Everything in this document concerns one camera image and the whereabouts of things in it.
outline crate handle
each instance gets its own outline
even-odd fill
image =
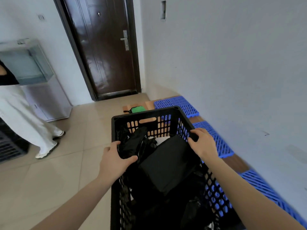
[[[153,118],[148,118],[148,119],[141,119],[141,120],[139,120],[138,122],[139,122],[140,124],[142,124],[142,123],[154,122],[154,121],[156,121],[156,120],[157,120],[157,118],[156,118],[156,117],[153,117]]]

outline left hand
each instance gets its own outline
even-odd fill
[[[100,170],[97,178],[102,178],[113,184],[128,168],[129,165],[136,162],[138,157],[132,156],[127,159],[121,159],[117,152],[117,145],[120,141],[114,141],[110,147],[106,147],[103,151],[102,160],[100,162]]]

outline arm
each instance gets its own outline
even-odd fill
[[[305,229],[220,159],[214,139],[205,129],[197,128],[191,132],[199,136],[197,142],[188,139],[191,148],[212,171],[248,230]]]
[[[3,68],[1,65],[0,65],[0,76],[3,76],[3,75],[6,75],[7,72],[5,70],[5,68]]]
[[[105,148],[98,177],[81,189],[59,209],[41,221],[32,230],[77,230],[86,220],[100,199],[138,157],[121,159],[117,152],[120,141]]]

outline tiled floor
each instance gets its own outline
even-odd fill
[[[98,174],[103,148],[111,142],[111,117],[127,104],[148,101],[136,94],[73,108],[69,119],[54,122],[67,131],[48,157],[38,147],[0,164],[0,230],[32,228]],[[110,229],[110,190],[80,229]]]

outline silver door handle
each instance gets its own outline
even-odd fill
[[[129,51],[129,42],[128,42],[128,34],[127,34],[127,31],[126,31],[126,30],[123,30],[123,33],[124,33],[124,38],[121,38],[120,40],[125,42],[126,51]]]

